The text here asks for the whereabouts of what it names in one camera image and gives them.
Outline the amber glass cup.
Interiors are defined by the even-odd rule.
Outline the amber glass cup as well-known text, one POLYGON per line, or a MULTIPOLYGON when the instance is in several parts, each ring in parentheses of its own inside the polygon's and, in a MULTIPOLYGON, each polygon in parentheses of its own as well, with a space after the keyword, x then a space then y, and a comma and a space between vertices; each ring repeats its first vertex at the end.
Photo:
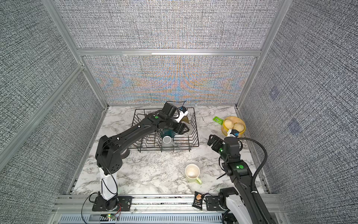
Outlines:
POLYGON ((184 116, 181 121, 181 123, 186 123, 186 124, 190 124, 189 118, 187 116, 184 116))

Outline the white grey ceramic mug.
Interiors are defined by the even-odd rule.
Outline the white grey ceramic mug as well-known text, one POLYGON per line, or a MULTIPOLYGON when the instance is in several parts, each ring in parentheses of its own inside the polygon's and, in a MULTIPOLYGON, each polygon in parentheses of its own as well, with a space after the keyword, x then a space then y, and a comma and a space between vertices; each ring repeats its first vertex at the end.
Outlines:
POLYGON ((174 143, 173 138, 170 136, 165 136, 162 139, 162 148, 163 149, 171 149, 177 147, 177 144, 174 143))

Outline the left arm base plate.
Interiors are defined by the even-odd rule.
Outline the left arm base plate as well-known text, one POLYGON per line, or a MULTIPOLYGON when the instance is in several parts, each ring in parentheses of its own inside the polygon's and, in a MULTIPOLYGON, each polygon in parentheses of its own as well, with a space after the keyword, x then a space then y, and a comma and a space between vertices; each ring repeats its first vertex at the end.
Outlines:
POLYGON ((131 196, 117 196, 110 200, 105 200, 102 196, 97 196, 92 207, 92 211, 130 211, 132 204, 131 196))

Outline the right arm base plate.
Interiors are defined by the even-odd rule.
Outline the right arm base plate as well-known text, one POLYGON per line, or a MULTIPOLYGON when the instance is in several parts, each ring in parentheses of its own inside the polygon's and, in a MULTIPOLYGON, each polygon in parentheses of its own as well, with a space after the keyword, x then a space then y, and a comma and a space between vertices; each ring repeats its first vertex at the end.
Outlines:
POLYGON ((220 205, 219 196, 206 195, 205 203, 208 211, 224 211, 220 205))

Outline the light green ceramic mug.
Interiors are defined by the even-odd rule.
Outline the light green ceramic mug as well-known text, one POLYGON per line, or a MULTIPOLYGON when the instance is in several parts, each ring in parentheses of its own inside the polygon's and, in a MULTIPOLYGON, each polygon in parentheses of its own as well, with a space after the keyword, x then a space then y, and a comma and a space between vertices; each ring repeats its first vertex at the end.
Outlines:
POLYGON ((202 185, 202 181, 199 178, 200 168, 195 164, 188 164, 185 168, 185 177, 191 183, 197 183, 202 185))

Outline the clear glass cup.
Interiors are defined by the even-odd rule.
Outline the clear glass cup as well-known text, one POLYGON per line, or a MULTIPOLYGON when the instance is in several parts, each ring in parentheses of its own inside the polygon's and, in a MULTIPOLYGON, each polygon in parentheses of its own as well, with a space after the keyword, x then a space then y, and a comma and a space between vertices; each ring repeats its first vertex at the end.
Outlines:
POLYGON ((184 133, 190 134, 193 130, 193 127, 190 124, 186 124, 185 128, 183 129, 184 133))

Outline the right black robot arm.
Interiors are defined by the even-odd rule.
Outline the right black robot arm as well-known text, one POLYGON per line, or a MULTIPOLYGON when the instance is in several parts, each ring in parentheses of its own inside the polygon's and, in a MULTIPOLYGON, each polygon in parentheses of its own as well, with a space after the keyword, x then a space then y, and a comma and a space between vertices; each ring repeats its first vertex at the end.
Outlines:
POLYGON ((231 223, 226 218, 231 212, 238 224, 274 224, 275 220, 269 213, 255 184, 255 180, 268 158, 265 147, 251 138, 226 137, 221 139, 213 134, 209 136, 208 145, 223 159, 222 168, 234 184, 234 187, 223 188, 219 192, 220 205, 226 210, 222 216, 222 223, 231 223), (264 159, 255 173, 252 173, 247 163, 241 159, 243 140, 256 143, 264 152, 264 159))

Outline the black wire dish rack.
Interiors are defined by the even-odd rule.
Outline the black wire dish rack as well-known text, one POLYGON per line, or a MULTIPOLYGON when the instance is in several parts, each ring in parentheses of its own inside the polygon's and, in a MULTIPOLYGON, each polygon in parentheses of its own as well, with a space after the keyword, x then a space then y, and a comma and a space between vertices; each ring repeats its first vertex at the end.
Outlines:
POLYGON ((196 114, 193 107, 188 107, 188 115, 185 118, 185 122, 189 123, 189 128, 185 128, 187 133, 179 135, 169 129, 161 129, 154 133, 151 133, 142 139, 135 142, 129 147, 129 149, 137 150, 139 152, 144 151, 177 151, 187 150, 190 151, 194 147, 200 146, 196 114), (169 146, 163 146, 163 138, 171 137, 171 144, 169 146))

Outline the dark green ceramic mug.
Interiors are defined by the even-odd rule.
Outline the dark green ceramic mug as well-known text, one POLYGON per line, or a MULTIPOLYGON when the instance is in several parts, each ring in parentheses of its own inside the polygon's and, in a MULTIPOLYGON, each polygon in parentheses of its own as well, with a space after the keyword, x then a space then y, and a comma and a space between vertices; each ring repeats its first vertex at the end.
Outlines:
POLYGON ((166 136, 169 136, 169 137, 173 138, 175 135, 176 135, 176 133, 173 130, 170 130, 170 129, 167 129, 167 128, 164 128, 159 132, 159 136, 161 138, 164 138, 166 136))

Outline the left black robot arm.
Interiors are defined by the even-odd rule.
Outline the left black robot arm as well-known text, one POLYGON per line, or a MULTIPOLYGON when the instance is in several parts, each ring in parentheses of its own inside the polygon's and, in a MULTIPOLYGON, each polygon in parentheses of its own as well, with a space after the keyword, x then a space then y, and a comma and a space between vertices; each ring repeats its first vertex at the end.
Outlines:
POLYGON ((123 165, 123 159, 130 153, 129 147, 143 137, 161 129, 169 129, 176 134, 189 132, 189 127, 183 118, 188 115, 184 106, 176 107, 170 101, 162 109, 144 115, 136 125, 124 132, 99 139, 95 154, 100 173, 101 191, 95 200, 99 210, 113 211, 119 207, 117 172, 123 165))

